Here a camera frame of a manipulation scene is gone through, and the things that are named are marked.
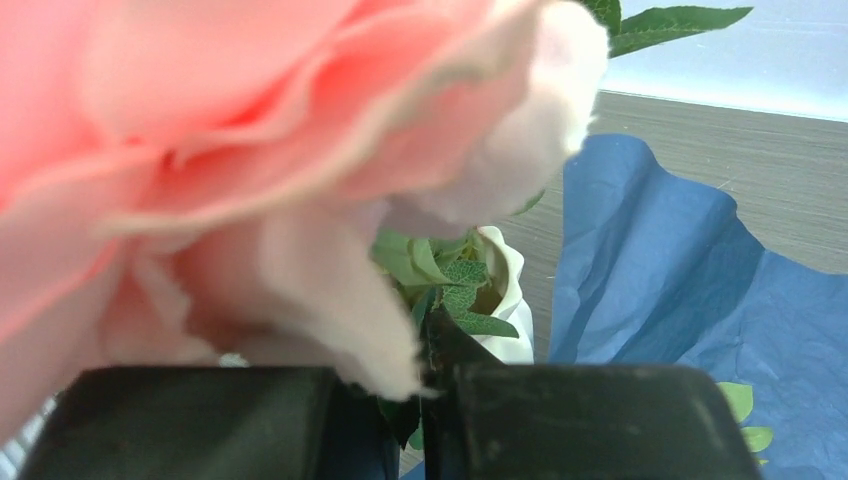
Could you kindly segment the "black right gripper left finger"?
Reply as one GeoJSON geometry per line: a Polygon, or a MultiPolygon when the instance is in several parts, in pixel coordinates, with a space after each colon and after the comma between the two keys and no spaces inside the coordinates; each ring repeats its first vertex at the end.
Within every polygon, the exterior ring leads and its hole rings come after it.
{"type": "Polygon", "coordinates": [[[398,448],[326,368],[108,368],[64,392],[20,475],[394,479],[398,448]]]}

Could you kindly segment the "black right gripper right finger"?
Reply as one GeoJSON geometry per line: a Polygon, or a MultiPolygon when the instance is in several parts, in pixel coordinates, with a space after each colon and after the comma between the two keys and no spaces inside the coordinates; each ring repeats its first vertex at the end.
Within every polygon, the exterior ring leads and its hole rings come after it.
{"type": "Polygon", "coordinates": [[[422,323],[430,479],[757,479],[704,372],[664,365],[507,365],[444,307],[422,323]]]}

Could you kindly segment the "blue wrapping paper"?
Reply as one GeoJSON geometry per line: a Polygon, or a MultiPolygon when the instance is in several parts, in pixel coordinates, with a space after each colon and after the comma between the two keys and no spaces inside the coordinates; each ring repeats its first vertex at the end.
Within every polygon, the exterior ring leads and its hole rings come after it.
{"type": "Polygon", "coordinates": [[[847,279],[766,250],[734,200],[647,144],[594,135],[564,169],[548,358],[680,366],[754,389],[757,479],[847,475],[847,279]]]}

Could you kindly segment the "pink flower bouquet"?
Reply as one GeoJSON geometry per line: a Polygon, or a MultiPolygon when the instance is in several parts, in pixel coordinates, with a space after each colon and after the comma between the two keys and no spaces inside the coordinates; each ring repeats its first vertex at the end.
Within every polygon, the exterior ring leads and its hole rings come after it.
{"type": "Polygon", "coordinates": [[[614,1],[5,1],[1,440],[82,372],[327,365],[420,394],[382,229],[525,208],[610,59],[740,21],[614,1]]]}

